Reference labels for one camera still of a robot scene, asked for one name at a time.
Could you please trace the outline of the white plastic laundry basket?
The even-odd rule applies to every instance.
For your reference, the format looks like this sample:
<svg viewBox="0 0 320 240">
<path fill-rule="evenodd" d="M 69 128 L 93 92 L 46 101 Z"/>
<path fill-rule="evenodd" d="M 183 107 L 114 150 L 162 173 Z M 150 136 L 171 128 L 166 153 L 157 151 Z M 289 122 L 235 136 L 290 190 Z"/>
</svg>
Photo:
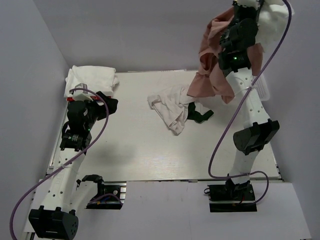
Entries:
<svg viewBox="0 0 320 240">
<path fill-rule="evenodd" d="M 264 74 L 260 75 L 252 89 L 256 90 L 261 102 L 266 102 L 270 99 L 270 92 Z"/>
</svg>

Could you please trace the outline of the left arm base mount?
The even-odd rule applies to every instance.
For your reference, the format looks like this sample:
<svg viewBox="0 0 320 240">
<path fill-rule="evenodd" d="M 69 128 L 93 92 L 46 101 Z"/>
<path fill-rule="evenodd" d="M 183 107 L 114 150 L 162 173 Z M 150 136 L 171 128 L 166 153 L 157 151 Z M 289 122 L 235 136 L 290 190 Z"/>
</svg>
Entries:
<svg viewBox="0 0 320 240">
<path fill-rule="evenodd" d="M 95 195 L 86 206 L 88 210 L 120 210 L 127 192 L 125 182 L 102 182 L 97 184 Z"/>
</svg>

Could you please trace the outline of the folded red t-shirt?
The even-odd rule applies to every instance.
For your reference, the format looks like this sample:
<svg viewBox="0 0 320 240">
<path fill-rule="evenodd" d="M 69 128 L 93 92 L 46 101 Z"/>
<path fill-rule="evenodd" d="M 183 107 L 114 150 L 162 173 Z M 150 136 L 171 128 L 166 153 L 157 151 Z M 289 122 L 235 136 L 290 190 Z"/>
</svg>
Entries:
<svg viewBox="0 0 320 240">
<path fill-rule="evenodd" d="M 101 99 L 111 99 L 110 96 L 96 96 L 96 95 L 86 95 L 86 94 L 80 94 L 80 95 L 73 95 L 72 97 L 67 97 L 66 100 L 68 102 L 73 101 L 100 101 Z"/>
</svg>

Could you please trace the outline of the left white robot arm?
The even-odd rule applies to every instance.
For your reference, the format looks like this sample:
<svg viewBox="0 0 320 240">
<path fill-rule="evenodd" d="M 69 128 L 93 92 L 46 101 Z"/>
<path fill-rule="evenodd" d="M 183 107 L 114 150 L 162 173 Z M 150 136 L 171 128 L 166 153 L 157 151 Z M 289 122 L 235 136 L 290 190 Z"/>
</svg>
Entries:
<svg viewBox="0 0 320 240">
<path fill-rule="evenodd" d="M 77 178 L 87 151 L 96 140 L 91 130 L 97 121 L 108 121 L 117 111 L 118 100 L 95 93 L 99 104 L 89 92 L 78 88 L 73 92 L 73 101 L 67 105 L 66 122 L 61 131 L 58 158 L 54 171 L 46 180 L 50 187 L 42 203 L 31 209 L 28 220 L 40 239 L 73 240 L 79 227 L 79 217 L 90 200 L 105 196 L 106 187 L 99 175 Z"/>
</svg>

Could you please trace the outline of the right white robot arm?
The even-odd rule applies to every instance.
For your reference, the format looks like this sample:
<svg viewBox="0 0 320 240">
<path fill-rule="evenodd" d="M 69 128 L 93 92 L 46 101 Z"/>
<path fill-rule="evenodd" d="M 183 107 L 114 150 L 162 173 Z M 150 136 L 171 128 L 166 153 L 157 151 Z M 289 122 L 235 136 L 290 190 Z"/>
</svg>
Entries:
<svg viewBox="0 0 320 240">
<path fill-rule="evenodd" d="M 250 173 L 258 154 L 280 128 L 278 121 L 270 119 L 257 90 L 252 86 L 253 73 L 248 49 L 256 43 L 262 4 L 262 1 L 233 1 L 233 18 L 219 40 L 222 48 L 218 55 L 219 68 L 234 95 L 241 98 L 239 110 L 243 119 L 243 129 L 233 134 L 237 151 L 225 183 L 226 195 L 233 200 L 248 190 Z"/>
</svg>

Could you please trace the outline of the folded white t-shirt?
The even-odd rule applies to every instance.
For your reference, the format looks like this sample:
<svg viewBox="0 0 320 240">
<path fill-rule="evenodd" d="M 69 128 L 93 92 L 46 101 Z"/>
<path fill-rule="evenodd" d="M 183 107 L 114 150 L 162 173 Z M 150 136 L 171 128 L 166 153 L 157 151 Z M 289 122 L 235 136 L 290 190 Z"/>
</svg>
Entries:
<svg viewBox="0 0 320 240">
<path fill-rule="evenodd" d="M 93 92 L 101 91 L 104 95 L 112 97 L 114 88 L 120 83 L 115 68 L 92 65 L 73 65 L 68 71 L 65 82 L 65 98 L 71 98 L 70 90 L 78 87 L 87 87 Z"/>
</svg>

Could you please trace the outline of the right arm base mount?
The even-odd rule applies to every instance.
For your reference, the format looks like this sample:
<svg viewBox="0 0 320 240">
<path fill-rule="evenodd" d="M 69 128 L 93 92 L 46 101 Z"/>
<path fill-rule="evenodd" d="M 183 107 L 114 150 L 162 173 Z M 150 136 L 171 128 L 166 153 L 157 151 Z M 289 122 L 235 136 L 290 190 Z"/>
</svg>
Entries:
<svg viewBox="0 0 320 240">
<path fill-rule="evenodd" d="M 253 186 L 231 195 L 224 184 L 208 185 L 203 193 L 209 198 L 211 213 L 250 213 L 257 212 Z"/>
</svg>

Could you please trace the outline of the white green Charlie Brown t-shirt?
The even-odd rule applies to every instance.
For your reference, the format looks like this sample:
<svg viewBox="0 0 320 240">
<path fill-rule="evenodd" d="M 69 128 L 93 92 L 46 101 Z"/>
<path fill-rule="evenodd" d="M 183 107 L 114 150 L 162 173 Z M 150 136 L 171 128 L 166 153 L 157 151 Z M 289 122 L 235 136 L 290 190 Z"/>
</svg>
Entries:
<svg viewBox="0 0 320 240">
<path fill-rule="evenodd" d="M 148 95 L 149 107 L 163 120 L 176 136 L 181 134 L 187 120 L 201 124 L 209 120 L 214 112 L 203 110 L 202 104 L 195 97 L 187 95 L 189 85 L 179 84 Z"/>
</svg>

